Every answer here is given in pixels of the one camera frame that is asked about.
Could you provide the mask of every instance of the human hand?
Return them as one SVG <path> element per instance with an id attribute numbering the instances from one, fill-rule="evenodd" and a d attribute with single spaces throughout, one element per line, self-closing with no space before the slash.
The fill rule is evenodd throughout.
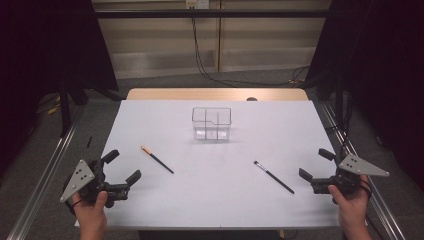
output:
<path id="1" fill-rule="evenodd" d="M 72 196 L 75 216 L 81 228 L 81 240 L 101 240 L 106 234 L 107 219 L 103 211 L 107 201 L 107 192 L 97 195 L 95 205 L 89 205 L 78 192 Z"/>
<path id="2" fill-rule="evenodd" d="M 361 180 L 368 183 L 368 178 L 364 175 L 361 175 Z M 365 189 L 360 188 L 348 196 L 343 196 L 334 185 L 328 186 L 328 191 L 339 205 L 339 223 L 347 238 L 349 240 L 371 239 L 365 225 L 368 205 L 368 193 Z"/>

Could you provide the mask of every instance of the cable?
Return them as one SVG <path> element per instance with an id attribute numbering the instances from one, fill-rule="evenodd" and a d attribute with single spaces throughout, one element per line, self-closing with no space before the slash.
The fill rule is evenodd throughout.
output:
<path id="1" fill-rule="evenodd" d="M 54 94 L 54 95 L 53 95 L 52 97 L 50 97 L 49 99 L 46 99 L 45 101 L 43 101 L 43 102 L 39 103 L 39 104 L 38 104 L 38 106 L 40 107 L 40 106 L 42 106 L 42 105 L 44 105 L 44 104 L 46 104 L 46 103 L 50 102 L 51 100 L 53 100 L 53 99 L 57 98 L 58 96 L 59 96 L 59 94 Z"/>
<path id="2" fill-rule="evenodd" d="M 346 106 L 346 114 L 345 117 L 343 118 L 343 126 L 344 126 L 344 137 L 343 137 L 343 143 L 342 146 L 340 147 L 340 156 L 342 156 L 343 154 L 343 149 L 346 146 L 346 143 L 349 139 L 348 135 L 349 135 L 349 123 L 350 123 L 350 119 L 352 118 L 352 112 L 353 112 L 353 102 L 352 102 L 352 98 L 348 97 L 348 101 L 347 101 L 347 106 Z"/>
<path id="3" fill-rule="evenodd" d="M 293 83 L 293 81 L 287 81 L 287 82 L 283 82 L 283 83 L 256 83 L 256 82 L 247 82 L 247 81 L 238 81 L 238 80 L 218 80 L 218 79 L 214 79 L 213 77 L 211 77 L 206 72 L 205 68 L 203 67 L 202 59 L 200 57 L 199 44 L 197 42 L 197 29 L 196 29 L 196 20 L 195 20 L 195 18 L 192 18 L 191 19 L 191 22 L 192 22 L 192 25 L 193 25 L 194 46 L 195 46 L 195 52 L 196 52 L 196 64 L 197 64 L 197 68 L 199 69 L 199 72 L 202 74 L 202 76 L 205 77 L 206 79 L 209 79 L 209 80 L 214 81 L 214 82 L 219 82 L 221 84 L 224 84 L 224 85 L 227 85 L 227 86 L 230 86 L 230 87 L 233 87 L 233 88 L 237 88 L 237 87 L 234 86 L 234 85 L 229 84 L 228 82 L 230 82 L 230 83 L 253 84 L 253 85 L 261 85 L 261 86 L 273 86 L 273 87 L 278 87 L 278 86 L 283 86 L 283 85 L 286 85 L 286 84 Z"/>
<path id="4" fill-rule="evenodd" d="M 371 221 L 371 218 L 368 216 L 368 214 L 365 214 L 365 219 L 367 220 L 367 222 L 371 225 L 371 227 L 374 229 L 375 233 L 377 233 L 378 237 L 381 240 L 384 240 L 383 235 L 381 234 L 380 231 L 378 231 L 377 227 L 375 226 L 374 222 Z"/>

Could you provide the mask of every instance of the gray carpet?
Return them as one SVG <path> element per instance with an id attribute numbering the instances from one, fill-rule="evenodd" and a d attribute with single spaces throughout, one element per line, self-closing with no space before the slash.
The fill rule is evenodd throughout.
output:
<path id="1" fill-rule="evenodd" d="M 249 71 L 210 74 L 214 79 L 226 79 L 232 81 L 247 81 L 250 84 L 239 82 L 227 82 L 237 87 L 296 87 L 296 83 L 284 84 L 293 78 L 292 70 L 272 70 L 272 71 Z M 302 79 L 305 72 L 298 76 Z M 209 80 L 200 74 L 128 79 L 118 82 L 119 95 L 126 96 L 128 91 L 136 87 L 229 87 L 217 81 Z M 321 103 L 316 101 L 315 90 L 307 90 L 310 99 L 315 100 L 317 110 L 321 116 Z M 94 91 L 87 91 L 90 97 L 89 103 L 84 106 L 75 106 L 71 102 L 72 116 L 82 112 L 81 119 L 77 125 L 75 134 L 72 137 L 66 153 L 57 167 L 57 171 L 52 176 L 51 185 L 42 199 L 40 209 L 33 219 L 26 239 L 78 239 L 78 229 L 73 226 L 75 219 L 68 212 L 64 204 L 59 202 L 62 186 L 66 177 L 75 168 L 79 159 L 91 160 L 97 158 L 102 153 L 114 118 L 119 109 L 119 102 L 113 102 L 104 98 Z M 40 106 L 40 111 L 49 107 L 51 103 Z M 323 117 L 324 126 L 329 126 Z M 38 180 L 50 157 L 52 156 L 61 132 L 60 111 L 52 115 L 44 112 L 39 114 L 37 125 L 23 147 L 19 156 L 7 170 L 2 179 L 0 189 L 0 239 L 6 239 L 14 226 L 19 214 L 26 206 L 28 199 L 34 191 Z M 366 118 L 361 115 L 356 108 L 350 122 L 349 139 L 353 143 L 359 156 L 368 161 L 381 166 L 391 173 L 389 178 L 373 178 L 379 192 L 384 197 L 387 205 L 393 212 L 406 239 L 421 239 L 424 236 L 424 195 L 420 189 L 410 180 L 410 178 L 399 168 L 390 149 L 380 146 L 376 141 L 376 133 L 367 123 Z M 329 138 L 335 149 L 340 144 L 334 137 L 333 132 L 329 132 Z M 385 234 L 385 229 L 379 223 L 379 217 L 372 207 L 368 211 L 370 218 L 377 225 L 377 228 L 385 239 L 389 239 Z M 370 228 L 375 239 L 378 239 L 375 231 Z M 151 233 L 142 232 L 142 239 L 199 239 L 194 233 Z M 213 236 L 214 239 L 276 239 L 274 232 L 257 233 L 259 235 L 244 233 L 234 235 L 234 232 L 221 233 Z M 341 239 L 341 232 L 338 228 L 326 228 L 317 230 L 290 230 L 286 231 L 287 239 Z M 139 239 L 136 231 L 109 231 L 105 239 Z"/>

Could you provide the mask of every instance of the metal frame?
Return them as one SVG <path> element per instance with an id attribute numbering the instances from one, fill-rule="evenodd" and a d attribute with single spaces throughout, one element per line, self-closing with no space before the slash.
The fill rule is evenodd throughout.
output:
<path id="1" fill-rule="evenodd" d="M 25 205 L 24 210 L 22 211 L 21 215 L 19 215 L 18 220 L 16 220 L 15 225 L 13 226 L 9 236 L 7 237 L 7 240 L 23 240 L 28 234 L 32 222 L 34 221 L 34 218 L 37 215 L 41 204 L 43 203 L 44 196 L 46 195 L 47 190 L 49 189 L 50 183 L 53 180 L 53 177 L 60 163 L 62 162 L 63 156 L 66 153 L 66 149 L 68 148 L 72 137 L 74 136 L 76 126 L 83 115 L 83 110 L 84 107 L 80 107 L 78 109 L 75 121 L 71 125 L 69 131 L 65 134 L 64 137 L 61 137 L 59 139 L 57 147 L 52 157 L 50 158 L 46 169 L 41 175 L 41 178 L 38 181 L 34 191 L 32 192 L 27 204 Z"/>
<path id="2" fill-rule="evenodd" d="M 332 126 L 336 126 L 336 114 L 334 110 L 331 108 L 330 104 L 323 103 L 321 104 L 322 109 L 330 122 Z M 341 131 L 339 129 L 336 129 L 336 137 L 340 144 L 343 144 L 344 138 L 346 136 L 344 131 Z M 345 143 L 344 150 L 346 153 L 353 153 L 356 156 L 358 154 L 356 153 L 355 148 L 353 147 L 352 143 L 349 141 L 349 139 Z M 370 199 L 370 202 L 372 206 L 374 207 L 375 211 L 377 212 L 378 217 L 380 218 L 381 223 L 383 224 L 384 228 L 386 229 L 387 234 L 389 235 L 390 239 L 398 240 L 398 239 L 405 239 L 405 236 L 403 235 L 399 225 L 397 224 L 393 213 L 390 211 L 389 207 L 387 206 L 386 202 L 384 201 L 383 197 L 380 195 L 380 192 L 377 190 L 377 187 L 375 186 L 374 182 L 372 181 L 371 177 L 368 177 L 369 184 L 373 189 L 373 194 Z"/>

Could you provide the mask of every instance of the clear plastic container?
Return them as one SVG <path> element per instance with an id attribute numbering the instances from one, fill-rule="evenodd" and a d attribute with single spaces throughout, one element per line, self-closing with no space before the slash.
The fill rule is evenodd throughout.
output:
<path id="1" fill-rule="evenodd" d="M 193 108 L 194 139 L 229 140 L 231 127 L 230 108 Z"/>

